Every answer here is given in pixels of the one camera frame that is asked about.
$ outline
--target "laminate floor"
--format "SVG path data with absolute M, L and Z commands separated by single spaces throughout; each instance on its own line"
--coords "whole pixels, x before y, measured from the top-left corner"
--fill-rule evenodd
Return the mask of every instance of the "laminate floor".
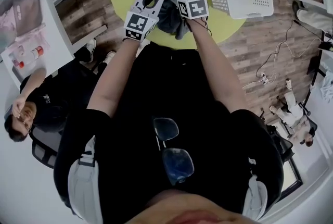
M 291 4 L 292 0 L 274 0 L 272 16 L 248 19 L 233 36 L 218 44 L 236 69 L 242 85 L 260 80 L 255 75 L 257 69 L 270 53 L 275 52 L 277 44 L 286 39 L 286 32 L 294 19 Z M 89 67 L 102 61 L 110 50 L 117 50 L 120 46 L 123 21 L 115 14 L 111 0 L 64 0 L 57 6 L 57 11 L 72 43 L 103 24 L 108 26 L 96 38 L 95 62 L 88 64 Z M 304 26 L 318 36 L 321 35 L 320 30 L 306 24 Z M 299 56 L 315 38 L 315 35 L 294 23 L 288 32 L 287 44 L 293 55 Z M 318 54 L 318 45 L 319 40 L 315 40 L 300 58 L 293 57 L 286 44 L 281 45 L 275 66 L 272 55 L 258 72 L 259 77 L 261 72 L 266 73 L 271 83 L 253 83 L 244 88 L 251 110 L 260 115 L 262 107 L 267 123 L 276 120 L 277 117 L 268 108 L 271 104 L 277 105 L 276 96 L 287 92 L 286 78 L 292 80 L 297 101 L 304 100 L 312 80 L 312 74 L 306 74 L 307 68 L 310 59 Z M 272 76 L 274 67 L 276 76 Z

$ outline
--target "sunglasses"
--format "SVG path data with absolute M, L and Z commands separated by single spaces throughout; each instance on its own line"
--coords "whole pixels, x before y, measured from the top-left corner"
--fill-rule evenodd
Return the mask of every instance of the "sunglasses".
M 177 123 L 171 118 L 154 118 L 153 127 L 156 133 L 158 148 L 161 151 L 160 141 L 164 146 L 162 160 L 170 183 L 185 182 L 194 173 L 194 165 L 191 156 L 184 149 L 168 148 L 165 144 L 179 135 Z
M 21 123 L 23 123 L 24 127 L 28 130 L 27 135 L 29 135 L 30 132 L 31 132 L 31 127 L 29 127 L 29 125 L 24 122 L 24 120 L 22 119 L 21 115 L 17 119 L 18 119 L 18 121 L 20 121 Z

